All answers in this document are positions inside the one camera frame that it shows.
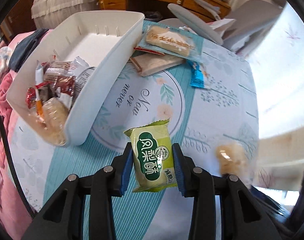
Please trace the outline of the green pineapple cake packet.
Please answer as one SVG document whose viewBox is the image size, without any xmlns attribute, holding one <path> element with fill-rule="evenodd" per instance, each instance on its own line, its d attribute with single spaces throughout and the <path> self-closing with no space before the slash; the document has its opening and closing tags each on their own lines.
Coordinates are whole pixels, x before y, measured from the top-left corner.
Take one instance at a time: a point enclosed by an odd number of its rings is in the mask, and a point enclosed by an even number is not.
<svg viewBox="0 0 304 240">
<path fill-rule="evenodd" d="M 133 150 L 137 187 L 132 191 L 135 193 L 159 192 L 177 186 L 168 124 L 169 119 L 158 120 L 124 132 Z"/>
</svg>

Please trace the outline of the rice crisp snack packet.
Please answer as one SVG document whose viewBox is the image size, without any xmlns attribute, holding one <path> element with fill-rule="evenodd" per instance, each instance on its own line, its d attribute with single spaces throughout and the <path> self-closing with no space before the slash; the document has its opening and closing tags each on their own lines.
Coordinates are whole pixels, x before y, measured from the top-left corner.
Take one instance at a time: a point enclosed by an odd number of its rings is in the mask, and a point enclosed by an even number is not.
<svg viewBox="0 0 304 240">
<path fill-rule="evenodd" d="M 219 145 L 216 157 L 222 175 L 234 174 L 239 178 L 249 178 L 249 163 L 242 145 L 236 142 Z"/>
</svg>

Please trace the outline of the blue foil candy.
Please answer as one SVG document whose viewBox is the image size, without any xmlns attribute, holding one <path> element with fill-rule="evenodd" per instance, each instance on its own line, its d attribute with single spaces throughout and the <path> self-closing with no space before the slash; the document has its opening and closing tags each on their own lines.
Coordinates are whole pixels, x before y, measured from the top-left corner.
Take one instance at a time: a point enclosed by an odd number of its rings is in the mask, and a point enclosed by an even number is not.
<svg viewBox="0 0 304 240">
<path fill-rule="evenodd" d="M 202 67 L 194 61 L 187 61 L 191 67 L 190 85 L 195 88 L 209 89 L 208 74 Z"/>
</svg>

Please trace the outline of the dark chocolate brownie packet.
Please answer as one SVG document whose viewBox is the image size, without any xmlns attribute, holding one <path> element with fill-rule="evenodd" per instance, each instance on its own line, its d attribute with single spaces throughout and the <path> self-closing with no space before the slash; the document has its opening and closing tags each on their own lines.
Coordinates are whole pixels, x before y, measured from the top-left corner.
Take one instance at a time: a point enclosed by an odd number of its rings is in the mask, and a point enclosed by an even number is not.
<svg viewBox="0 0 304 240">
<path fill-rule="evenodd" d="M 76 77 L 62 68 L 48 68 L 44 74 L 44 81 L 50 84 L 53 96 L 60 97 L 61 93 L 71 98 L 74 94 Z"/>
</svg>

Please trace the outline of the brown biscuit packet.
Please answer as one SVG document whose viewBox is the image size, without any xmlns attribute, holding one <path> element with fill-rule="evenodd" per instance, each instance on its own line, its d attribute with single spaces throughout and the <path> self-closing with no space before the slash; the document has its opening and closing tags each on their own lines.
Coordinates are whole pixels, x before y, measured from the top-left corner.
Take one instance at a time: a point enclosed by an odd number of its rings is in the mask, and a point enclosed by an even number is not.
<svg viewBox="0 0 304 240">
<path fill-rule="evenodd" d="M 130 61 L 135 66 L 138 74 L 143 77 L 150 76 L 185 63 L 185 59 L 181 57 L 169 54 L 156 55 L 150 53 L 131 57 Z"/>
</svg>

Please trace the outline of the red white snack packet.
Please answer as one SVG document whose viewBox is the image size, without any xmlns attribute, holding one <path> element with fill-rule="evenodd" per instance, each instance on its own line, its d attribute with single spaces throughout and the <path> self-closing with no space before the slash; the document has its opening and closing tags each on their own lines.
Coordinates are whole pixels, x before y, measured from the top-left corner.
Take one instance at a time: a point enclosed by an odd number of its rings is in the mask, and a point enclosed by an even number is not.
<svg viewBox="0 0 304 240">
<path fill-rule="evenodd" d="M 95 71 L 95 67 L 90 66 L 85 60 L 78 56 L 72 61 L 69 71 L 76 77 L 74 94 L 75 96 L 78 96 Z"/>
</svg>

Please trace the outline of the red candy packet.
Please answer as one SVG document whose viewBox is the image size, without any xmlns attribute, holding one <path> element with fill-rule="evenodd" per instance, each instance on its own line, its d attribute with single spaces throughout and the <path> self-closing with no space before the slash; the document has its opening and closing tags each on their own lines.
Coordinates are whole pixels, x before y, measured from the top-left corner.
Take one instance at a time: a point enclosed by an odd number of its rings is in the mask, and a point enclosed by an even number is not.
<svg viewBox="0 0 304 240">
<path fill-rule="evenodd" d="M 42 103 L 42 100 L 41 100 L 41 95 L 40 95 L 40 92 L 37 88 L 30 87 L 27 90 L 26 105 L 27 105 L 28 109 L 31 109 L 31 108 L 37 107 L 37 106 L 42 107 L 43 103 Z"/>
</svg>

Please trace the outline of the Fuji snow bread packet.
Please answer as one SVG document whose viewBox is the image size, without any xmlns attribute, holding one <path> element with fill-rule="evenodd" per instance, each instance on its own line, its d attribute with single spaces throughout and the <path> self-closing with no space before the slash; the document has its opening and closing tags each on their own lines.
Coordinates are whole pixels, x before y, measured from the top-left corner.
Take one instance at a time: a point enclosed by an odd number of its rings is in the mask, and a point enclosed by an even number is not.
<svg viewBox="0 0 304 240">
<path fill-rule="evenodd" d="M 136 48 L 153 53 L 169 54 L 190 61 L 201 58 L 203 38 L 191 32 L 149 24 Z"/>
</svg>

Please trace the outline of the white plastic storage bin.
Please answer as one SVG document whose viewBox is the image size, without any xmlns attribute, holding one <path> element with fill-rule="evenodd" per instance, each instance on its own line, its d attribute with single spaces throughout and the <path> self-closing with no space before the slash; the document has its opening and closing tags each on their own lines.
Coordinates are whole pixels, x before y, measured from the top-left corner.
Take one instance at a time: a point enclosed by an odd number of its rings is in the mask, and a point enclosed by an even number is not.
<svg viewBox="0 0 304 240">
<path fill-rule="evenodd" d="M 46 142 L 77 146 L 85 142 L 113 84 L 141 39 L 144 14 L 133 11 L 78 12 L 64 20 L 40 42 L 21 66 L 6 94 L 12 109 Z M 37 122 L 26 104 L 35 85 L 38 63 L 80 60 L 73 70 L 76 98 L 63 127 L 64 140 Z"/>
</svg>

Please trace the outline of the pink blanket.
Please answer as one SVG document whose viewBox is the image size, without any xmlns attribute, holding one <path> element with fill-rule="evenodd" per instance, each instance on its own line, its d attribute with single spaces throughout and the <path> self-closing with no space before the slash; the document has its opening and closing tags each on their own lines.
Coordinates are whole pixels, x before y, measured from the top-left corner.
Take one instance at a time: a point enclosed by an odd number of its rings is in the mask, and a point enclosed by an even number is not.
<svg viewBox="0 0 304 240">
<path fill-rule="evenodd" d="M 10 162 L 22 187 L 24 197 L 33 211 L 40 211 L 43 205 L 46 177 L 54 152 L 6 100 L 7 92 L 16 78 L 17 72 L 11 68 L 10 52 L 22 52 L 18 44 L 31 33 L 17 35 L 9 45 L 0 47 L 0 116 L 10 146 L 11 155 L 6 156 L 0 133 L 0 224 L 12 239 L 21 239 L 32 222 L 10 172 Z"/>
</svg>

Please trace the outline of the white paper bag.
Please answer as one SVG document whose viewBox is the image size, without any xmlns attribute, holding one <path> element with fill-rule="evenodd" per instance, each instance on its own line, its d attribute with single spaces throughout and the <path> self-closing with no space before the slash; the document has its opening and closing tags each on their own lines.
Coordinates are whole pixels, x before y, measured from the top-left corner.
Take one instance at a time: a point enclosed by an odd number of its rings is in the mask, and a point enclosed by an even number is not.
<svg viewBox="0 0 304 240">
<path fill-rule="evenodd" d="M 215 22 L 207 23 L 215 32 L 223 36 L 225 31 L 229 29 L 236 22 L 233 18 L 224 18 Z"/>
</svg>

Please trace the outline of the dark blue cloth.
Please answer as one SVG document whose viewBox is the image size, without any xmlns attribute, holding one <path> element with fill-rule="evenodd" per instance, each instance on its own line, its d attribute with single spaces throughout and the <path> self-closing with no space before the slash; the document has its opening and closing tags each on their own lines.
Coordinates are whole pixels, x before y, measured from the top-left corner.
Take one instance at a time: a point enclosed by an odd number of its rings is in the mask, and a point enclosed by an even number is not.
<svg viewBox="0 0 304 240">
<path fill-rule="evenodd" d="M 17 73 L 48 31 L 46 28 L 37 29 L 19 42 L 10 57 L 9 68 Z"/>
</svg>

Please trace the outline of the grey office chair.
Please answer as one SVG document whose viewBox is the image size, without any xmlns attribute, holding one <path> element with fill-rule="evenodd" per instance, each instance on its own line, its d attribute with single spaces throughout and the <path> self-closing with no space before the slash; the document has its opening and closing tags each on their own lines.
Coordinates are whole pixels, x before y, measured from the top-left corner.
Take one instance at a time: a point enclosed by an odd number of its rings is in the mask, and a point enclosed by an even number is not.
<svg viewBox="0 0 304 240">
<path fill-rule="evenodd" d="M 224 48 L 247 56 L 263 41 L 281 15 L 286 0 L 249 0 L 224 18 L 205 22 L 175 4 L 168 8 L 175 18 L 160 23 L 181 28 L 206 38 Z"/>
</svg>

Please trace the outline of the white lace bed cover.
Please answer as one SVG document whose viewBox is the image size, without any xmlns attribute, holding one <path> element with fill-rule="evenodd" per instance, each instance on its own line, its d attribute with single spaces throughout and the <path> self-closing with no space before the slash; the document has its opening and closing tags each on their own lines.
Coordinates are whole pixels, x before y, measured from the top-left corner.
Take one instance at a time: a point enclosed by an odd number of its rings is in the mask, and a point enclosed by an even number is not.
<svg viewBox="0 0 304 240">
<path fill-rule="evenodd" d="M 98 0 L 34 0 L 31 17 L 38 29 L 54 29 L 71 15 L 97 10 Z"/>
</svg>

